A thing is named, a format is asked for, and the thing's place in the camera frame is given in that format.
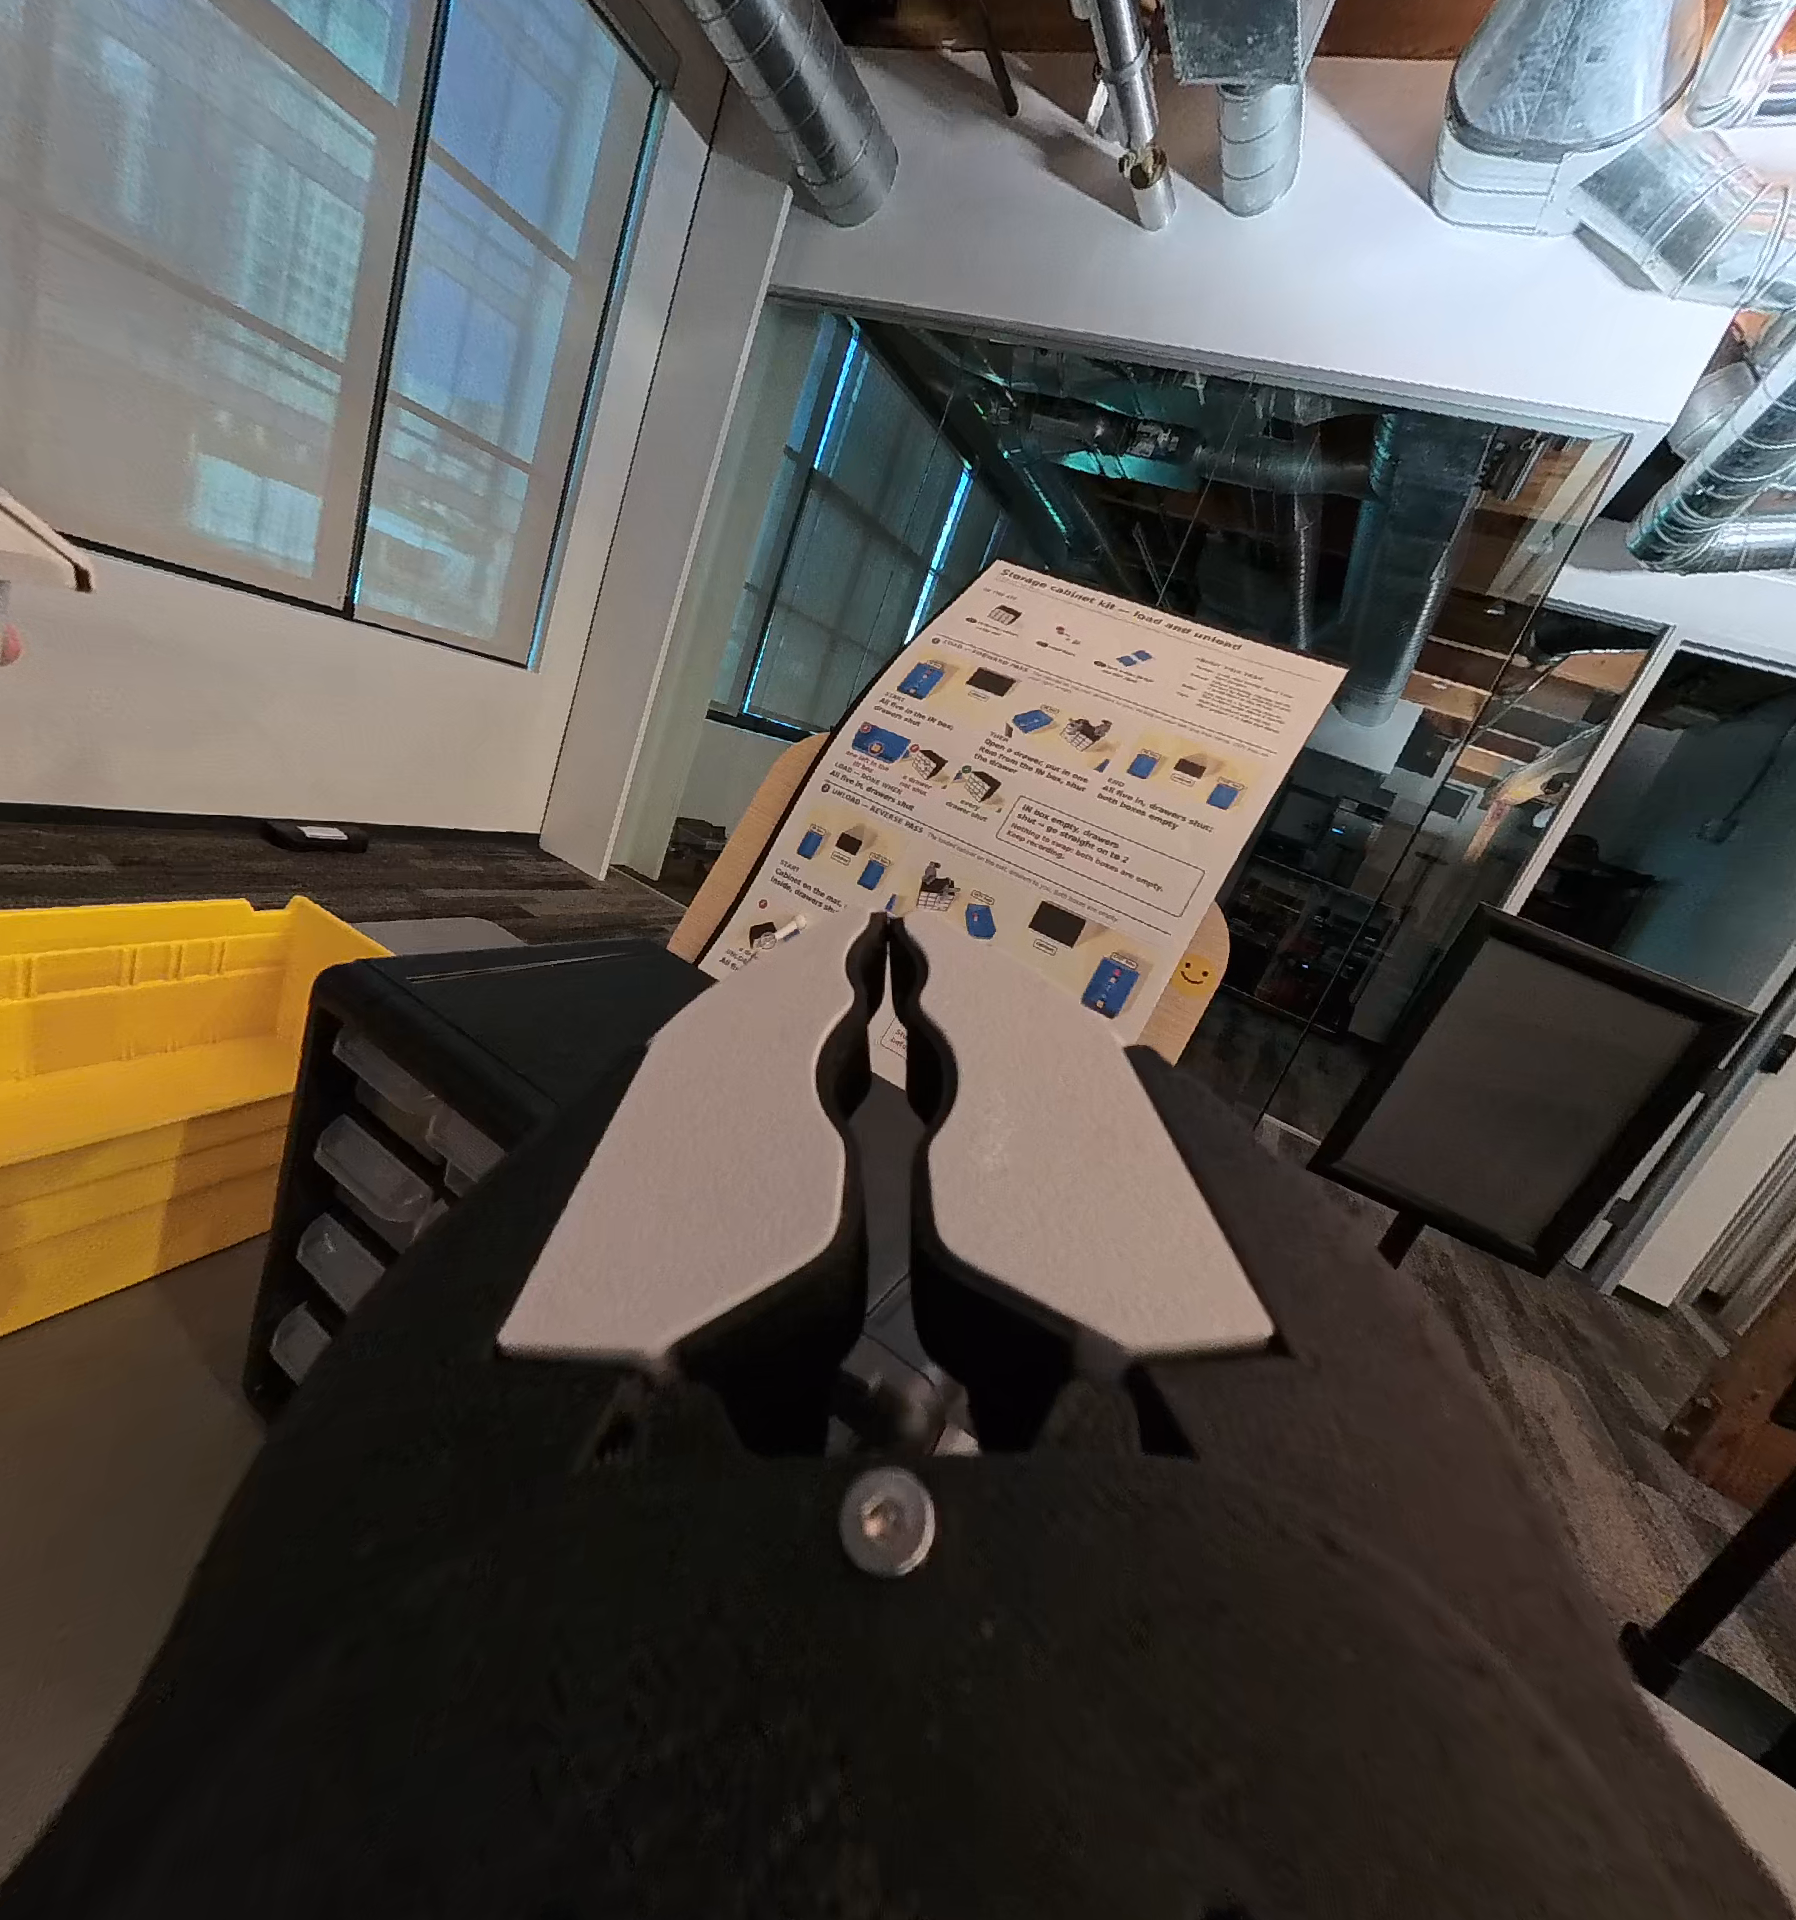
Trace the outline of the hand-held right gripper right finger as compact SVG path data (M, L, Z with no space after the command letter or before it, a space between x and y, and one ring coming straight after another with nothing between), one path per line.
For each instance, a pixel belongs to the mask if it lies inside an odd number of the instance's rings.
M888 924L924 1139L910 1305L948 1375L1262 1354L1270 1311L1116 1026L950 924Z

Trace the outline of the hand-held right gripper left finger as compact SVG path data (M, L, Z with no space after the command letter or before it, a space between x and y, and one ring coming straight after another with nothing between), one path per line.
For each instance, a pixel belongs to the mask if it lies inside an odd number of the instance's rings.
M499 1352L663 1372L861 1216L847 1115L880 912L821 915L646 1044L497 1333Z

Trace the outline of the black drawer cabinet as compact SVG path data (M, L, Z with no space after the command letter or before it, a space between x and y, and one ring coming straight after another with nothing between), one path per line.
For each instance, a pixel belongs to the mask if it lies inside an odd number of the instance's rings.
M856 1339L847 1307L871 1305L871 1197L868 1154L896 1152L881 1129L868 1146L856 1115L877 1085L861 1079L847 1115L854 1188L861 1215L813 1269L772 1289L693 1336L679 1362L644 1371L626 1362L506 1356L499 1329L623 1096L646 1044L709 981L650 942L395 957L327 971L312 991L306 1047L329 1022L357 1028L432 1092L506 1144L506 1156L449 1209L360 1305L306 1380L264 1419L266 1448L340 1453L410 1447L464 1450L502 1406L546 1405L544 1431L573 1428L567 1391L613 1420L644 1422L646 1406L709 1398L733 1443L761 1459L813 1459L838 1413L838 1388ZM300 1065L300 1098L307 1048ZM984 1453L1026 1454L1042 1445L1053 1409L1077 1380L1074 1365L1006 1372L948 1372L918 1339L927 1365L962 1393L963 1424Z

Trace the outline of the yellow plastic bin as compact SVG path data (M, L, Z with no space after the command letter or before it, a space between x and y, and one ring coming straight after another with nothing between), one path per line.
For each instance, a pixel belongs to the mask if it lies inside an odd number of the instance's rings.
M0 1339L264 1233L312 988L386 957L301 897L0 910Z

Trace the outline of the large office window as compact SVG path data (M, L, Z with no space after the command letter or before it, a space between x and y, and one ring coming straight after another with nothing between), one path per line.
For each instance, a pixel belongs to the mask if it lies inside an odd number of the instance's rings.
M0 2L0 484L533 667L676 76L642 5Z

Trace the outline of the printed instruction sheet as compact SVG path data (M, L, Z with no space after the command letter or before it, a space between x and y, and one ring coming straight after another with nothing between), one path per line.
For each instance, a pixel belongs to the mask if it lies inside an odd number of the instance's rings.
M877 672L695 963L946 916L1138 1044L1346 667L992 563Z

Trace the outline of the dark panel on stand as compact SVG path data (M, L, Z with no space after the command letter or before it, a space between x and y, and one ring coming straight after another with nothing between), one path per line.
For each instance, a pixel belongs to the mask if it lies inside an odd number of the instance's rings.
M1477 906L1307 1168L1546 1276L1750 1026L1735 1003Z

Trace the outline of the narrow office window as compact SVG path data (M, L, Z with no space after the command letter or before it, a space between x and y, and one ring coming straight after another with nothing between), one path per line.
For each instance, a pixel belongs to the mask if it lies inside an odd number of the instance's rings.
M797 306L767 317L812 340L709 713L813 735L994 559L1001 504L857 321Z

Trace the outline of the silver pipe bundle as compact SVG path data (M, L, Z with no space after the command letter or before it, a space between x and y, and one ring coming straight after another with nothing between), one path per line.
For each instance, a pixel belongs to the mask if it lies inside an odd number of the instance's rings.
M1292 188L1304 138L1306 81L1329 2L1163 2L1173 81L1214 95L1217 203L1266 215ZM1117 171L1141 229L1166 229L1173 175L1154 83L1154 38L1136 2L1070 2L1094 48L1089 125L1109 118Z

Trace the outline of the glass partition wall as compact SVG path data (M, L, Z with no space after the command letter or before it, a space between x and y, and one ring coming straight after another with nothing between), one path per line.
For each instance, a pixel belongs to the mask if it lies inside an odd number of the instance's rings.
M1186 1048L1321 1141L1475 906L1510 906L1649 644L1544 607L1621 449L1374 399L856 318L986 565L1341 669L1219 888Z

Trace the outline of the round metal duct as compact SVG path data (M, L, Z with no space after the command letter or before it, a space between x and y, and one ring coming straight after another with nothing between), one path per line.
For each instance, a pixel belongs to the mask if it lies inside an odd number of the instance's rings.
M885 205L900 157L857 67L820 2L685 2L730 79L835 229Z

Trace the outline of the metal air duct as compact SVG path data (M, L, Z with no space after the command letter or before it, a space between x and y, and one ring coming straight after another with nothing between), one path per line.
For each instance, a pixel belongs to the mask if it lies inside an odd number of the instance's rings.
M1796 573L1796 321L1774 324L1780 351L1760 373L1705 379L1705 433L1630 521L1626 551L1677 577Z
M1458 229L1580 235L1634 284L1796 321L1796 181L1732 132L1796 129L1794 2L1499 2L1459 54L1430 205Z

